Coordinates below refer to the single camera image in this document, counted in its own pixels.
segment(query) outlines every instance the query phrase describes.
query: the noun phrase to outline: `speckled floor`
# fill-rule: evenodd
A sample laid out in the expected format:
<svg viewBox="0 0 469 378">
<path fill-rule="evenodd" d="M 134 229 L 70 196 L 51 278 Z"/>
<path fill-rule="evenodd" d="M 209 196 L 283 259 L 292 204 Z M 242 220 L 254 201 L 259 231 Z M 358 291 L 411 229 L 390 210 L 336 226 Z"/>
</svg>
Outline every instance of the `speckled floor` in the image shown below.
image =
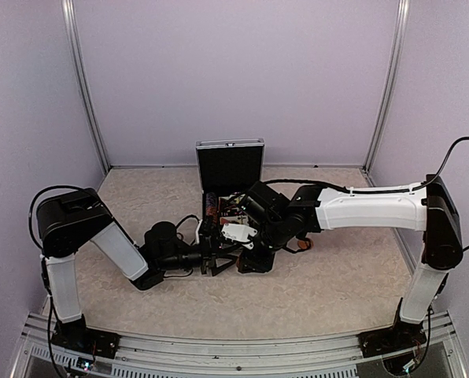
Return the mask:
<svg viewBox="0 0 469 378">
<path fill-rule="evenodd" d="M 366 187 L 356 169 L 266 168 L 264 179 L 306 178 Z M 275 185 L 291 196 L 296 185 Z M 158 221 L 201 214 L 196 168 L 115 169 L 99 191 L 137 243 Z M 181 232 L 193 238 L 194 222 Z M 350 228 L 313 237 L 312 250 L 278 252 L 265 275 L 235 268 L 195 272 L 137 291 L 92 244 L 76 255 L 79 296 L 91 326 L 202 339 L 326 335 L 390 324 L 410 280 L 389 229 Z"/>
</svg>

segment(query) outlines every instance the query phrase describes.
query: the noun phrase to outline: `white wall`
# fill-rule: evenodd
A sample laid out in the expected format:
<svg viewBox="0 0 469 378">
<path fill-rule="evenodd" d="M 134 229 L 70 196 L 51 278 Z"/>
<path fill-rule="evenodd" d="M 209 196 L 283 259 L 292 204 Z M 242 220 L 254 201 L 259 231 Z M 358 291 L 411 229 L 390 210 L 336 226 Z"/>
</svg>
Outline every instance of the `white wall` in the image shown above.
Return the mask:
<svg viewBox="0 0 469 378">
<path fill-rule="evenodd" d="M 101 180 L 61 3 L 0 0 L 0 377 L 28 312 L 45 298 L 27 229 L 33 195 Z"/>
<path fill-rule="evenodd" d="M 390 115 L 373 175 L 378 185 L 424 180 L 449 145 L 469 135 L 469 1 L 412 2 Z M 443 173 L 469 243 L 469 143 Z M 405 232 L 415 256 L 421 235 Z M 449 308 L 469 361 L 469 251 L 451 273 L 440 302 Z"/>
<path fill-rule="evenodd" d="M 397 4 L 76 1 L 111 163 L 195 163 L 197 140 L 263 137 L 267 163 L 362 165 Z"/>
</svg>

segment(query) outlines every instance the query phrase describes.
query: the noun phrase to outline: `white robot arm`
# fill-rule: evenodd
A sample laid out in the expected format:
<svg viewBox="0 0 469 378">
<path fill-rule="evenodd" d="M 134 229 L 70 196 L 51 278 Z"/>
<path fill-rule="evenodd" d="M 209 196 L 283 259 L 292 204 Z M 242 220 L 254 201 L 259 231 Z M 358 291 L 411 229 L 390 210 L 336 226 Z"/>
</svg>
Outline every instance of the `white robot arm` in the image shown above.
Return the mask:
<svg viewBox="0 0 469 378">
<path fill-rule="evenodd" d="M 295 182 L 273 180 L 256 183 L 239 206 L 257 224 L 251 249 L 243 250 L 239 272 L 268 272 L 275 251 L 285 249 L 294 236 L 306 240 L 308 232 L 345 227 L 407 228 L 424 232 L 425 248 L 401 299 L 390 328 L 360 334 L 365 357 L 391 353 L 425 343 L 423 319 L 434 297 L 442 290 L 451 269 L 462 260 L 460 219 L 438 176 L 428 175 L 426 184 L 403 187 L 344 188 L 329 183 L 300 187 L 291 200 L 273 191 L 267 184 Z M 231 239 L 236 240 L 229 225 Z M 250 235 L 251 232 L 239 232 Z"/>
<path fill-rule="evenodd" d="M 55 345 L 113 358 L 119 336 L 86 327 L 77 293 L 75 255 L 91 241 L 139 290 L 164 279 L 143 258 L 138 246 L 103 205 L 93 189 L 73 191 L 42 201 L 37 207 L 42 240 L 42 278 L 57 317 Z"/>
</svg>

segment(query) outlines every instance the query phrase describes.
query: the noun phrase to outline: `white part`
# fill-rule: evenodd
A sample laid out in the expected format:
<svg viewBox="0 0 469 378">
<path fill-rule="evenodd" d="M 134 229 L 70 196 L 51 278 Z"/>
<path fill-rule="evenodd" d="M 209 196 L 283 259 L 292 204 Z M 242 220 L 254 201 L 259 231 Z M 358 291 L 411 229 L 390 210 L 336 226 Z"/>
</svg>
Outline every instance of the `white part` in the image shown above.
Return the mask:
<svg viewBox="0 0 469 378">
<path fill-rule="evenodd" d="M 427 315 L 443 279 L 449 270 L 436 270 L 420 262 L 413 274 L 412 282 L 402 299 L 401 320 L 419 324 Z"/>
<path fill-rule="evenodd" d="M 133 242 L 127 238 L 115 222 L 93 236 L 91 242 L 96 244 L 131 281 L 139 278 L 148 269 L 147 262 L 137 251 Z"/>
<path fill-rule="evenodd" d="M 195 237 L 196 237 L 196 244 L 197 245 L 200 244 L 200 227 L 201 227 L 201 223 L 203 223 L 202 219 L 200 219 L 200 221 L 198 222 L 198 226 L 196 227 L 196 231 L 194 232 Z"/>
<path fill-rule="evenodd" d="M 400 187 L 368 187 L 350 191 L 383 191 L 411 189 L 413 183 Z M 343 227 L 391 227 L 425 231 L 427 207 L 422 200 L 427 197 L 425 188 L 408 193 L 384 195 L 353 195 L 326 188 L 320 193 L 316 208 L 319 226 L 323 230 Z"/>
<path fill-rule="evenodd" d="M 250 241 L 249 236 L 254 237 L 256 234 L 257 230 L 255 228 L 245 224 L 227 223 L 222 227 L 224 238 L 234 242 L 247 243 Z M 243 244 L 243 246 L 248 250 L 253 249 L 253 243 Z"/>
<path fill-rule="evenodd" d="M 410 362 L 408 362 L 406 365 L 402 367 L 402 369 L 406 372 L 410 368 L 412 368 L 415 365 L 415 359 L 412 359 Z"/>
<path fill-rule="evenodd" d="M 66 258 L 47 258 L 46 267 L 58 319 L 64 323 L 79 320 L 83 313 L 77 295 L 74 254 Z"/>
</svg>

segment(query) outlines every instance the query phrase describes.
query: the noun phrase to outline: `box lid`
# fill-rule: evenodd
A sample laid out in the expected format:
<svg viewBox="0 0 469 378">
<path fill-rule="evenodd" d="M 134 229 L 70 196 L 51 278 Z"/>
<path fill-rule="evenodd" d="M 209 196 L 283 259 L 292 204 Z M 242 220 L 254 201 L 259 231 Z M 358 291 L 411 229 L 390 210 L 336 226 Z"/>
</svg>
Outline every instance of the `box lid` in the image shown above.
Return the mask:
<svg viewBox="0 0 469 378">
<path fill-rule="evenodd" d="M 216 140 L 196 143 L 201 188 L 219 196 L 249 189 L 260 180 L 264 140 Z"/>
</svg>

